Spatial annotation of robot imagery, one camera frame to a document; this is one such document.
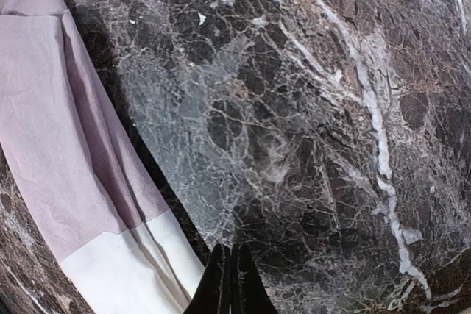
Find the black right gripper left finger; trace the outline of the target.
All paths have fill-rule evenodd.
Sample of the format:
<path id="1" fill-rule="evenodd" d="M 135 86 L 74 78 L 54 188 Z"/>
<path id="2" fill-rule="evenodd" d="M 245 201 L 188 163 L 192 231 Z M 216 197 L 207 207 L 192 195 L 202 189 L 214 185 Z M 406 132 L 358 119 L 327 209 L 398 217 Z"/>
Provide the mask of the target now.
<path id="1" fill-rule="evenodd" d="M 184 314 L 230 313 L 230 249 L 214 246 L 203 276 Z"/>

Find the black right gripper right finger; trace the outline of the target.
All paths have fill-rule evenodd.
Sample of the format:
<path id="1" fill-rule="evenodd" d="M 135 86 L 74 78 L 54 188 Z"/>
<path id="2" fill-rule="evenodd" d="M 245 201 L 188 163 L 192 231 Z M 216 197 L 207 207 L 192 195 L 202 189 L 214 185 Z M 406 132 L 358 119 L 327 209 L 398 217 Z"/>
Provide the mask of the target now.
<path id="1" fill-rule="evenodd" d="M 234 244 L 230 258 L 230 310 L 235 314 L 278 314 L 246 244 Z"/>

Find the pink and white underwear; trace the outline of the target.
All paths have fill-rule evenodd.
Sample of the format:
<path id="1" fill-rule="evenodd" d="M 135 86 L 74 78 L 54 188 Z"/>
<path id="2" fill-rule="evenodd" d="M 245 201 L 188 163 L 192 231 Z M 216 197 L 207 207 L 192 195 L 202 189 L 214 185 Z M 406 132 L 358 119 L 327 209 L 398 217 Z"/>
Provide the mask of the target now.
<path id="1" fill-rule="evenodd" d="M 204 270 L 148 174 L 63 0 L 1 0 L 1 147 L 95 313 L 182 313 Z"/>

